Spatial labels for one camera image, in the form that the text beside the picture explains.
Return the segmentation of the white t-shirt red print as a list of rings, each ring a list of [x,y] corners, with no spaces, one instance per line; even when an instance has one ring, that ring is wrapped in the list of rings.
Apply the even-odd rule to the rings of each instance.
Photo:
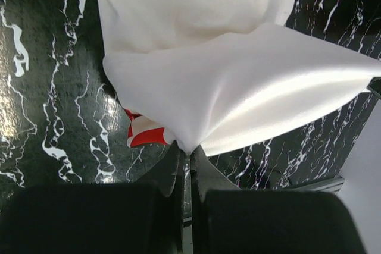
[[[127,145],[208,156],[339,109],[380,62],[285,26],[295,0],[98,0],[105,75]]]

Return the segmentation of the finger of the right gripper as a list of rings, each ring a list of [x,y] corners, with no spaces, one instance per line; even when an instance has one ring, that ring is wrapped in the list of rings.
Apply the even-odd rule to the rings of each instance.
[[[373,78],[367,86],[367,90],[374,94],[377,98],[381,98],[381,78]]]

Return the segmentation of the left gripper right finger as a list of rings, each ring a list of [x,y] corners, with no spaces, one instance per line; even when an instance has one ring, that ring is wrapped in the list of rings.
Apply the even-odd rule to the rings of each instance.
[[[190,158],[194,253],[365,253],[329,192],[241,190],[196,148]]]

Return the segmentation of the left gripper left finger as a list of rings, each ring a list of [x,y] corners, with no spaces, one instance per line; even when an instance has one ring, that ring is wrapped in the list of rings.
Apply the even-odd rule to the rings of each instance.
[[[182,253],[185,155],[133,183],[35,186],[1,215],[2,253]]]

